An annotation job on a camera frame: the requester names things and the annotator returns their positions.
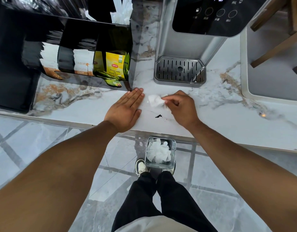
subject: sneaker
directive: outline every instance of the sneaker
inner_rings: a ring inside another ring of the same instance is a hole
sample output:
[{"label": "sneaker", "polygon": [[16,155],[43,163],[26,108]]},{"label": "sneaker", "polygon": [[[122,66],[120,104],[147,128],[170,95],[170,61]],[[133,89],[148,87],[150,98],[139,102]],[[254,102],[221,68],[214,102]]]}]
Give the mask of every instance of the sneaker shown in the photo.
[{"label": "sneaker", "polygon": [[176,167],[176,161],[174,161],[174,167],[172,169],[163,169],[162,171],[168,171],[172,175],[174,175],[175,167]]},{"label": "sneaker", "polygon": [[140,176],[141,173],[143,172],[149,172],[149,169],[147,166],[144,164],[144,160],[139,159],[135,162],[135,173]]}]

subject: hand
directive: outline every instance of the hand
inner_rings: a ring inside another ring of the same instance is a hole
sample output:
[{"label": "hand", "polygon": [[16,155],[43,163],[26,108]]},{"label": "hand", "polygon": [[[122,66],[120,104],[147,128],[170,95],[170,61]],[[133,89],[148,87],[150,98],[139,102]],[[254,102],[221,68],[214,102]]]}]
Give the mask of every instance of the hand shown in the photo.
[{"label": "hand", "polygon": [[130,130],[141,114],[141,110],[138,107],[144,98],[142,92],[142,88],[135,88],[133,91],[125,93],[123,97],[110,107],[104,120],[111,122],[119,133]]},{"label": "hand", "polygon": [[171,110],[175,120],[188,131],[194,125],[201,123],[198,118],[195,102],[186,93],[179,90],[173,95],[162,98]]}]

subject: marble countertop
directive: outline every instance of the marble countertop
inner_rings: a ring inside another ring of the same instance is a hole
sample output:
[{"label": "marble countertop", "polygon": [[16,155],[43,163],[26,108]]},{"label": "marble countertop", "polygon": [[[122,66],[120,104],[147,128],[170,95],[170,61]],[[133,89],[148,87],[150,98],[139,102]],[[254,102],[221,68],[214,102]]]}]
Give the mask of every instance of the marble countertop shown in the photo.
[{"label": "marble countertop", "polygon": [[[154,2],[148,2],[144,11],[146,21],[140,39],[134,87],[144,88],[146,99],[133,130],[192,137],[176,123],[168,110],[151,108],[147,101],[151,94],[172,94],[182,90],[195,100],[200,119],[230,140],[239,144],[297,150],[296,105],[261,102],[242,96],[240,36],[226,40],[209,63],[207,81],[200,88],[158,85],[153,80],[157,34],[154,18],[158,7]],[[41,77],[33,110],[22,117],[97,125],[124,93],[53,82]]]}]

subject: black pants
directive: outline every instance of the black pants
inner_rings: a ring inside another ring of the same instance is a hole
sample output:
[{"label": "black pants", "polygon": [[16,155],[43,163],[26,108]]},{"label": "black pants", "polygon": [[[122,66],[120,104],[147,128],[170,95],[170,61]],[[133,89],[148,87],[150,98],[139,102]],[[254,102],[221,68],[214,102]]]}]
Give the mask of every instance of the black pants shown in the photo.
[{"label": "black pants", "polygon": [[[160,195],[162,213],[153,204],[153,196]],[[135,181],[116,214],[112,232],[142,217],[164,215],[199,232],[217,232],[202,213],[197,203],[181,184],[177,183],[168,171],[157,179],[144,172]]]}]

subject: drip tray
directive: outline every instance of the drip tray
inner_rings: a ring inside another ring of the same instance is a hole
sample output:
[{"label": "drip tray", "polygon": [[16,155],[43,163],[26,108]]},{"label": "drip tray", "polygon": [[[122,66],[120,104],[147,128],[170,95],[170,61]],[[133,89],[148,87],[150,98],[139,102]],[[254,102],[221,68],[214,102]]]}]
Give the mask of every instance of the drip tray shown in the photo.
[{"label": "drip tray", "polygon": [[158,84],[199,87],[206,81],[205,66],[198,59],[162,56],[155,62]]}]

